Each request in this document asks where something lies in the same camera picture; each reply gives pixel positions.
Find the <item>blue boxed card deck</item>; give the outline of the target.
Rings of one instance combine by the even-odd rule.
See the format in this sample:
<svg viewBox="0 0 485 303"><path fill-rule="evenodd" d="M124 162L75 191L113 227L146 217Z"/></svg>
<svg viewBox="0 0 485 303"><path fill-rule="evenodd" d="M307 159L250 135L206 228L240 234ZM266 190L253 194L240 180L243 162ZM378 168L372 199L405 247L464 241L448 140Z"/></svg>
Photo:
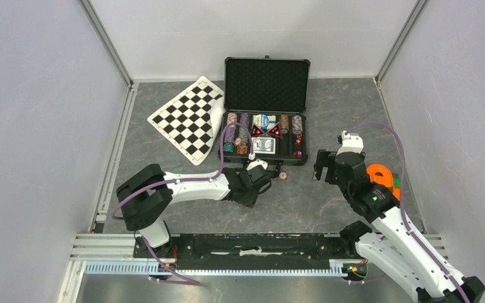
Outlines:
<svg viewBox="0 0 485 303"><path fill-rule="evenodd" d="M257 114L253 115L253 124L264 131L268 131L277 124L275 115Z"/></svg>

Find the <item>blue backed card deck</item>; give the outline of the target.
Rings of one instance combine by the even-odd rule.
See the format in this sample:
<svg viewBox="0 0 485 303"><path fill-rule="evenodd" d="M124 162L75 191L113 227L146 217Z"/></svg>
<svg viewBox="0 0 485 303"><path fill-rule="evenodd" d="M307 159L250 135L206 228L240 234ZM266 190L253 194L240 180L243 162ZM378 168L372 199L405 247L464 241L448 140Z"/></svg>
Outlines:
<svg viewBox="0 0 485 303"><path fill-rule="evenodd" d="M253 151L262 154L275 154L276 139L269 137L255 137L251 138Z"/></svg>

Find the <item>all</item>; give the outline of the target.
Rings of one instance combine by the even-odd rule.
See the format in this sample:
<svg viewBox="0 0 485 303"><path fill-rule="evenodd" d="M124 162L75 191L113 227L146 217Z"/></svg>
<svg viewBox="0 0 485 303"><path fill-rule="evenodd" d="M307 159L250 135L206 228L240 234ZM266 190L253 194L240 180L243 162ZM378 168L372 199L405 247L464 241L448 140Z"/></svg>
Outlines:
<svg viewBox="0 0 485 303"><path fill-rule="evenodd" d="M282 139L282 128L280 127L279 123L274 124L270 129L268 129L265 133L268 137L275 138L275 139Z"/></svg>
<svg viewBox="0 0 485 303"><path fill-rule="evenodd" d="M252 138L256 138L256 137L259 137L261 135L264 135L264 133L265 132L260 127L258 127L256 124L253 124L251 126L250 135L251 135Z"/></svg>

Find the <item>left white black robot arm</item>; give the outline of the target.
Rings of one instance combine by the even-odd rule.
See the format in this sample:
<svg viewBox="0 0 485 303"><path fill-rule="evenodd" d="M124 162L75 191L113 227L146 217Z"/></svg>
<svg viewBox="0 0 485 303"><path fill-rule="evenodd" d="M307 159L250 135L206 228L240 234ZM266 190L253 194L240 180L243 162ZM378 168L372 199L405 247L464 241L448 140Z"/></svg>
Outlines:
<svg viewBox="0 0 485 303"><path fill-rule="evenodd" d="M206 174L165 172L158 164L150 164L117 188L126 229L138 232L158 257L168 256L173 240L161 215L172 204L194 201L234 201L254 207L258 196L271 186L268 164L255 160L247 167L226 167Z"/></svg>

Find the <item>brown poker chip stack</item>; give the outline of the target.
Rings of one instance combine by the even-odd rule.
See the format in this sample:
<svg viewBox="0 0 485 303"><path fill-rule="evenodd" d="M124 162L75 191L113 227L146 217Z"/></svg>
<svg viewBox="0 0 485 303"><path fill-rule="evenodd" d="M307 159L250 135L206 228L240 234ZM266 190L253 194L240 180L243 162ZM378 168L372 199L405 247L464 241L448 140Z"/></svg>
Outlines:
<svg viewBox="0 0 485 303"><path fill-rule="evenodd" d="M278 120L280 132L282 134L288 134L289 131L289 116L287 114L282 114Z"/></svg>

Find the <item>black poker set case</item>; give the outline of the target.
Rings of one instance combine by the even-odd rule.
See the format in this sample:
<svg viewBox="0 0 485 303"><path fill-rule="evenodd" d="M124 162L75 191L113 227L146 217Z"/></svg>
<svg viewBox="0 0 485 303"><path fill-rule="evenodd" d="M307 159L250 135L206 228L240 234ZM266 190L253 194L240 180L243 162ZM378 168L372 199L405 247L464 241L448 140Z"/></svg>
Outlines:
<svg viewBox="0 0 485 303"><path fill-rule="evenodd" d="M248 153L237 154L237 146L233 153L224 153L224 137L220 140L218 155L225 162L239 163L246 167L249 154L253 152L251 141L251 126L253 115L275 115L277 123L280 115L289 116L289 133L276 139L275 154L255 153L255 157L266 161L270 175L277 177L284 166L302 166L308 161L306 143L306 111L308 82L311 63L308 59L275 59L268 56L262 58L227 57L224 61L224 110L222 117L223 130L227 130L227 114L249 114ZM302 117L304 135L304 156L293 156L293 145L296 135L292 133L292 116Z"/></svg>

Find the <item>red five poker chip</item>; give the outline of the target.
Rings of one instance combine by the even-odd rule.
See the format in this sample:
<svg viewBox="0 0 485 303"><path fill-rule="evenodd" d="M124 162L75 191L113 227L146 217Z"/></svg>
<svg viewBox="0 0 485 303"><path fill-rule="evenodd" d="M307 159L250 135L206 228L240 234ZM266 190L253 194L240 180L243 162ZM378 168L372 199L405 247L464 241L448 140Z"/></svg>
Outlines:
<svg viewBox="0 0 485 303"><path fill-rule="evenodd" d="M284 171L281 171L279 174L278 174L278 178L281 180L281 181L286 181L288 179L288 173L284 172Z"/></svg>
<svg viewBox="0 0 485 303"><path fill-rule="evenodd" d="M239 146L242 144L242 142L243 142L243 139L241 137L237 137L234 141L234 145Z"/></svg>

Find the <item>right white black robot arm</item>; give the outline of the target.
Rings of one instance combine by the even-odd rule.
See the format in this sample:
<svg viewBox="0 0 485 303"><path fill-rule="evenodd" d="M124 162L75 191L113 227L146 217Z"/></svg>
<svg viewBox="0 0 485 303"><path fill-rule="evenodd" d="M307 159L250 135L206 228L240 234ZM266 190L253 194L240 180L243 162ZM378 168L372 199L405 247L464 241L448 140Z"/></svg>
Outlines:
<svg viewBox="0 0 485 303"><path fill-rule="evenodd" d="M374 263L413 302L479 302L485 285L452 266L411 222L399 200L371 181L363 152L318 150L313 178L325 174L351 208L365 218L340 231L339 248L348 258Z"/></svg>

